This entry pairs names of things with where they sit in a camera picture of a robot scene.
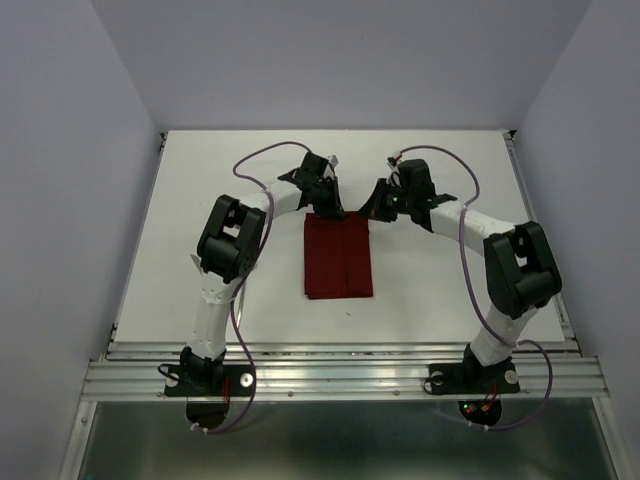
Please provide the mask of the aluminium front frame rail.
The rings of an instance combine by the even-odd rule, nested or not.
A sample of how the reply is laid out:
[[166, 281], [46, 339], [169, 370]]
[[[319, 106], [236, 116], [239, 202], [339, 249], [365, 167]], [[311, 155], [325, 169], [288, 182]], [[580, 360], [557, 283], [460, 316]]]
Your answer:
[[[165, 401], [161, 363], [178, 359], [175, 343], [114, 342], [87, 368], [81, 398], [94, 402]], [[240, 365], [253, 359], [256, 398], [276, 401], [419, 400], [429, 396], [422, 383], [435, 363], [459, 362], [462, 344], [276, 344], [254, 343], [247, 351], [230, 345], [226, 360]], [[532, 347], [513, 360], [519, 398], [598, 398], [609, 395], [599, 361], [580, 353], [573, 340], [546, 348], [550, 358]]]

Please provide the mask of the dark red cloth napkin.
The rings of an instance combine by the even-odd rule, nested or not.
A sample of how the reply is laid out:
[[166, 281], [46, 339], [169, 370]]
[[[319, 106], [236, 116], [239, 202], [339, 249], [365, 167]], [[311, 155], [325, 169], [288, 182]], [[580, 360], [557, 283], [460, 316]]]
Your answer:
[[304, 221], [304, 293], [310, 300], [374, 295], [369, 224], [355, 211], [343, 218], [308, 213]]

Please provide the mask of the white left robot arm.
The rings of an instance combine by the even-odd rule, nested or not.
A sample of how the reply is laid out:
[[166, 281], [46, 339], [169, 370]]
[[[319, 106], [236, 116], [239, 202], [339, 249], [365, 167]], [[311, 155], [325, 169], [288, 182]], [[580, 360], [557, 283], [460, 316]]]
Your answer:
[[321, 218], [344, 216], [334, 156], [306, 153], [301, 165], [260, 191], [241, 198], [218, 197], [197, 243], [194, 259], [201, 297], [191, 339], [181, 362], [192, 365], [188, 382], [199, 393], [215, 392], [223, 371], [227, 322], [237, 289], [254, 268], [263, 233], [276, 218], [310, 207]]

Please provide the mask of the silver metal spoon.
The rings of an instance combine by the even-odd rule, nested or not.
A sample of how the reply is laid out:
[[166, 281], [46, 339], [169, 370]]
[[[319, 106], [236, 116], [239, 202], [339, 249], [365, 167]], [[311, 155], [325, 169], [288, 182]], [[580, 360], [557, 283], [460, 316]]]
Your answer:
[[245, 301], [245, 291], [241, 290], [236, 297], [235, 307], [234, 307], [235, 322], [238, 328], [241, 327], [244, 301]]

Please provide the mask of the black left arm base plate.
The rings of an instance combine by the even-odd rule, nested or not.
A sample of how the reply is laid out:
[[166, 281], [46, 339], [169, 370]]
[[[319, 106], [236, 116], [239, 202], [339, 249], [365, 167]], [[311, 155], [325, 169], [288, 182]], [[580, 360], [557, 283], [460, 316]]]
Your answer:
[[162, 363], [157, 371], [165, 381], [164, 395], [170, 398], [248, 398], [256, 386], [256, 376], [249, 365], [223, 365], [213, 372], [202, 373]]

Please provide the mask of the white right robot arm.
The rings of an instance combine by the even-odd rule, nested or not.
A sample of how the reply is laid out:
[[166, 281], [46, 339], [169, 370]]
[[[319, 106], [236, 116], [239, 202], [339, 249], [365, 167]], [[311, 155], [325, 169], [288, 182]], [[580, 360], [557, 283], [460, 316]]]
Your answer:
[[[467, 201], [438, 193], [422, 159], [390, 157], [387, 178], [358, 211], [369, 220], [391, 223], [405, 215], [430, 233], [458, 242], [467, 292], [481, 329], [469, 345], [472, 359], [460, 366], [463, 384], [482, 390], [496, 378], [497, 365], [511, 356], [531, 318], [562, 288], [562, 280], [542, 226], [534, 221], [514, 224], [471, 209], [480, 196], [477, 176], [471, 173], [474, 193]], [[466, 253], [484, 260], [490, 307], [480, 310], [473, 291]]]

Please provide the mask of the aluminium right side rail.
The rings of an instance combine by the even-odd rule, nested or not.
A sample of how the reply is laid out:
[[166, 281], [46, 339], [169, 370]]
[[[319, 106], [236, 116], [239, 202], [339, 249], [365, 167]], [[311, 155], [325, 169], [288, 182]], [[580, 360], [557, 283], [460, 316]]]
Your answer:
[[574, 340], [575, 334], [573, 328], [571, 327], [563, 303], [559, 297], [562, 280], [548, 244], [546, 233], [543, 227], [537, 222], [525, 184], [524, 175], [518, 164], [513, 132], [505, 131], [503, 133], [503, 139], [529, 218], [525, 224], [516, 228], [516, 237], [522, 245], [515, 247], [515, 253], [518, 255], [523, 254], [526, 257], [527, 265], [521, 267], [521, 270], [525, 270], [525, 273], [523, 273], [522, 281], [518, 282], [515, 288], [525, 294], [526, 300], [537, 300], [537, 307], [543, 306], [542, 295], [554, 293], [554, 296], [548, 299], [544, 307], [554, 307], [562, 332], [564, 334], [569, 333], [568, 339]]

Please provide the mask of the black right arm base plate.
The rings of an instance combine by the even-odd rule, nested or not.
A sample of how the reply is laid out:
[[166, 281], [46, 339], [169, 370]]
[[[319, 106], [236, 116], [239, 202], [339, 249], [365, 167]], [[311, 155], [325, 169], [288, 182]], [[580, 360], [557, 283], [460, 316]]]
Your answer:
[[510, 361], [482, 366], [470, 363], [434, 363], [428, 366], [423, 390], [431, 395], [517, 394], [521, 391], [515, 366]]

